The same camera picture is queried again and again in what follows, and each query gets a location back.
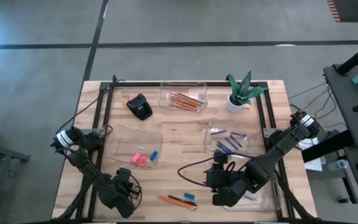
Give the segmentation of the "black pouch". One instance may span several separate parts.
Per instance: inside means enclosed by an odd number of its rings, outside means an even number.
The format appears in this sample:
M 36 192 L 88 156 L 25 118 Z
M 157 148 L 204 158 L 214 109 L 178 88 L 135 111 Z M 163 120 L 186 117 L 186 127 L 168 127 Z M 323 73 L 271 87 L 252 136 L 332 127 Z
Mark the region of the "black pouch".
M 147 102 L 145 96 L 141 93 L 129 100 L 126 105 L 132 114 L 141 121 L 149 118 L 153 114 L 151 106 Z

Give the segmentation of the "tall clear plastic bin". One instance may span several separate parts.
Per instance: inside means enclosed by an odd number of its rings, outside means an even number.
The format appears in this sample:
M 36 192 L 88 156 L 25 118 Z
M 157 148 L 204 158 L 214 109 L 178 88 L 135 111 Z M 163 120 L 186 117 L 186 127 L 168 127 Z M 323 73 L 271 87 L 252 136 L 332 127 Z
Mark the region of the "tall clear plastic bin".
M 234 206 L 223 206 L 223 208 L 229 212 L 265 212 L 281 209 L 281 196 L 275 174 L 272 174 L 270 180 L 256 193 L 252 194 L 250 191 L 246 191 L 245 194 L 255 196 L 257 201 L 251 201 L 242 196 Z

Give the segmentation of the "white paper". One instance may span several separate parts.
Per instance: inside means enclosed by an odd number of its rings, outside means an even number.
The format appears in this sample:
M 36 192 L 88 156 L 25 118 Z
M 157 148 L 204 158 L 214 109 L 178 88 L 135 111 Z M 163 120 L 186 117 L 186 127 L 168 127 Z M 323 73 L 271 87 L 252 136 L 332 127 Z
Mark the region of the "white paper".
M 299 145 L 301 150 L 304 151 L 311 146 L 317 145 L 318 143 L 319 143 L 318 139 L 313 138 L 313 139 L 304 139 L 299 143 Z M 314 159 L 309 162 L 305 162 L 304 165 L 306 170 L 320 171 L 320 172 L 323 170 L 320 158 Z

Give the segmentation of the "clear water bottle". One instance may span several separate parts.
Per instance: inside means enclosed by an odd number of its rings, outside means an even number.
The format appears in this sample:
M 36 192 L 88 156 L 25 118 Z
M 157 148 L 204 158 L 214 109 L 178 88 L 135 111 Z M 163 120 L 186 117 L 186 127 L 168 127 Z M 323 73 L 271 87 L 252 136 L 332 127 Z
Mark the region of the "clear water bottle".
M 328 164 L 328 169 L 331 171 L 343 170 L 348 168 L 349 162 L 346 159 L 340 159 Z

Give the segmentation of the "black pen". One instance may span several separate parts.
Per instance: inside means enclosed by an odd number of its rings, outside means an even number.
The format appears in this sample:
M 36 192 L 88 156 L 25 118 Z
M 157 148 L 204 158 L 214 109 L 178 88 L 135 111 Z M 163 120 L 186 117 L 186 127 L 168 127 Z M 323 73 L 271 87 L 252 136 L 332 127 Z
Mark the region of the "black pen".
M 184 199 L 181 199 L 181 198 L 178 198 L 178 197 L 174 197 L 174 196 L 172 196 L 172 195 L 168 195 L 168 197 L 171 198 L 171 199 L 174 199 L 174 200 L 177 200 L 177 201 L 186 203 L 186 204 L 188 204 L 188 205 L 197 207 L 197 204 L 194 203 L 194 202 L 191 202 L 191 201 L 188 201 L 188 200 L 184 200 Z

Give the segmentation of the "black desk leg beam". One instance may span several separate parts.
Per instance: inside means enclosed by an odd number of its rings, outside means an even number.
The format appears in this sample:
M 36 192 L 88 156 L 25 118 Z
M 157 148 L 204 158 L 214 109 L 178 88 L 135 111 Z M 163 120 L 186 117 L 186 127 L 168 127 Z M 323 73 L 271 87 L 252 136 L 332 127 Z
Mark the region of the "black desk leg beam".
M 353 145 L 354 140 L 349 130 L 343 132 L 338 130 L 329 131 L 326 138 L 320 143 L 302 151 L 303 162 L 315 160 L 331 152 Z

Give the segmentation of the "orange striped black mat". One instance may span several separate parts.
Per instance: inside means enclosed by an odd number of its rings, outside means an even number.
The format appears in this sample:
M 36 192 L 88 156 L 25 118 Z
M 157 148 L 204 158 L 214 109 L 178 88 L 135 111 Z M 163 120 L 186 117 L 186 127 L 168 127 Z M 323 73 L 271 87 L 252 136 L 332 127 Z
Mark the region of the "orange striped black mat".
M 358 23 L 358 0 L 326 0 L 336 22 Z

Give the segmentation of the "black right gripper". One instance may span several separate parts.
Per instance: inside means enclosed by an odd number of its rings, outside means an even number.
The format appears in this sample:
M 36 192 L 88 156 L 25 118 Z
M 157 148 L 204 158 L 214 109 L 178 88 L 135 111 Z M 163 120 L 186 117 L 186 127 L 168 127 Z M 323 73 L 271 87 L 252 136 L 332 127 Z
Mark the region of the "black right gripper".
M 211 168 L 204 172 L 206 174 L 205 185 L 210 187 L 213 192 L 223 189 L 244 192 L 243 171 L 234 170 L 233 167 L 230 165 L 229 169 L 225 169 L 223 163 L 213 163 Z

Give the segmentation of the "green plant in white pot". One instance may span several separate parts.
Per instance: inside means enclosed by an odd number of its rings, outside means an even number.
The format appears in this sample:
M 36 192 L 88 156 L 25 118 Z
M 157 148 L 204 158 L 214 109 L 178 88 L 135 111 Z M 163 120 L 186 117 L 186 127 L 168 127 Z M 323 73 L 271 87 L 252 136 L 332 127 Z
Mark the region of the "green plant in white pot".
M 233 75 L 230 73 L 227 75 L 226 80 L 229 82 L 232 92 L 227 98 L 226 109 L 232 113 L 240 113 L 243 110 L 244 105 L 251 105 L 251 99 L 256 98 L 267 87 L 253 87 L 250 88 L 252 78 L 252 71 L 249 70 L 240 83 L 236 81 Z

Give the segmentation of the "grey base mounting plate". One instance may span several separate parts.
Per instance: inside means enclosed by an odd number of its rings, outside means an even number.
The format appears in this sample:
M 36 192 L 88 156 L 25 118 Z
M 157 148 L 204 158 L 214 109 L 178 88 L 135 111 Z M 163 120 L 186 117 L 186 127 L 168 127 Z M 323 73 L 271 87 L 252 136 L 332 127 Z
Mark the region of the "grey base mounting plate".
M 263 129 L 263 135 L 265 138 L 270 138 L 274 133 L 277 131 L 282 131 L 282 129 L 277 128 L 264 128 Z
M 83 129 L 82 132 L 87 138 L 105 138 L 106 136 L 105 129 L 99 129 L 99 128 Z

